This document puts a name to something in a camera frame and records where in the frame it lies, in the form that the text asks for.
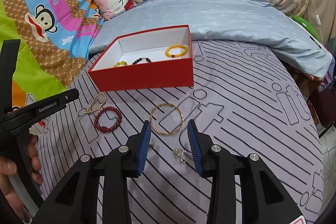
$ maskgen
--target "blue blanket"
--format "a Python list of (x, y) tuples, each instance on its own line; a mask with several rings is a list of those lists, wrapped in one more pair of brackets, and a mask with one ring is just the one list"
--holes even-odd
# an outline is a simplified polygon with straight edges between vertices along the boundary
[(333, 57), (310, 34), (263, 0), (151, 0), (106, 21), (90, 47), (104, 50), (117, 36), (189, 24), (193, 40), (233, 40), (268, 46), (305, 73), (324, 78)]

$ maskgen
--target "green object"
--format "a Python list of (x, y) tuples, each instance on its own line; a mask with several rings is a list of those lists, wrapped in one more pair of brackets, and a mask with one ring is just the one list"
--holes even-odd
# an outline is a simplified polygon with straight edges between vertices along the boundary
[(318, 41), (318, 42), (320, 42), (321, 43), (321, 39), (320, 39), (320, 37), (319, 37), (319, 35), (317, 34), (317, 32), (315, 31), (315, 29), (313, 28), (313, 26), (312, 25), (310, 25), (310, 23), (307, 21), (307, 20), (305, 20), (305, 19), (303, 19), (302, 17), (299, 17), (299, 16), (292, 16), (292, 19), (295, 21), (295, 22), (297, 22), (297, 23), (299, 23), (303, 28), (305, 28), (313, 37), (315, 37), (316, 38), (316, 40)]

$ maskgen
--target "gold chain bracelet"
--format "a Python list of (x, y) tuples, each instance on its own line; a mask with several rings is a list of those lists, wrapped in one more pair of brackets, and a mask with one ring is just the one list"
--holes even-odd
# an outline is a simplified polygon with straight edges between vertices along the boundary
[[(92, 106), (93, 106), (93, 104), (97, 101), (99, 95), (104, 95), (105, 99), (103, 100), (103, 102), (100, 104), (99, 107), (97, 107), (96, 109), (92, 109)], [(106, 95), (105, 95), (105, 93), (104, 93), (104, 92), (99, 92), (99, 93), (94, 97), (94, 99), (92, 100), (92, 102), (91, 102), (91, 104), (89, 105), (89, 107), (85, 110), (85, 113), (86, 113), (86, 114), (91, 114), (91, 113), (93, 113), (93, 112), (96, 112), (96, 111), (100, 110), (100, 109), (103, 107), (103, 105), (105, 105), (105, 103), (106, 103)]]
[[(155, 112), (155, 110), (157, 110), (158, 108), (162, 107), (162, 106), (170, 106), (172, 108), (175, 108), (181, 115), (181, 122), (178, 126), (178, 128), (175, 130), (175, 131), (172, 131), (172, 132), (168, 132), (168, 133), (164, 133), (164, 132), (161, 132), (161, 131), (158, 131), (154, 125), (153, 125), (153, 114)], [(165, 104), (159, 104), (157, 105), (152, 111), (151, 111), (151, 118), (150, 118), (150, 122), (151, 122), (151, 126), (153, 128), (153, 130), (156, 132), (156, 133), (159, 133), (160, 135), (165, 135), (165, 136), (170, 136), (170, 135), (174, 135), (176, 134), (181, 128), (182, 128), (182, 125), (183, 125), (183, 113), (182, 111), (176, 106), (176, 105), (173, 105), (173, 104), (169, 104), (169, 103), (165, 103)]]

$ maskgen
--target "white cord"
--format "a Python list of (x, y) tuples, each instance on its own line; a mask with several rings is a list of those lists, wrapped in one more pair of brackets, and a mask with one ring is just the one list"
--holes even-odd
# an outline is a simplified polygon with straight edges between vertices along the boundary
[[(323, 36), (322, 36), (322, 31), (321, 31), (321, 21), (320, 21), (320, 16), (317, 14), (317, 10), (316, 10), (316, 6), (315, 6), (315, 1), (314, 1), (314, 0), (313, 0), (313, 5), (314, 5), (315, 13), (316, 13), (315, 19), (316, 19), (316, 23), (317, 23), (317, 25), (319, 26), (319, 29), (320, 29), (321, 42), (322, 42), (322, 45), (323, 45)], [(309, 20), (310, 20), (310, 24), (311, 24), (309, 7), (308, 7), (308, 15), (309, 15)]]

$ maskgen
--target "monkey cartoon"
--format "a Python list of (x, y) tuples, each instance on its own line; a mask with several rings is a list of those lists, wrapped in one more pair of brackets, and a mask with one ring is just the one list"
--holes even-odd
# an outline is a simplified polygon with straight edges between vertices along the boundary
[(35, 16), (27, 13), (25, 15), (25, 21), (30, 24), (31, 31), (37, 40), (46, 42), (48, 36), (46, 32), (57, 32), (57, 27), (55, 26), (55, 17), (51, 10), (40, 4), (35, 9)]

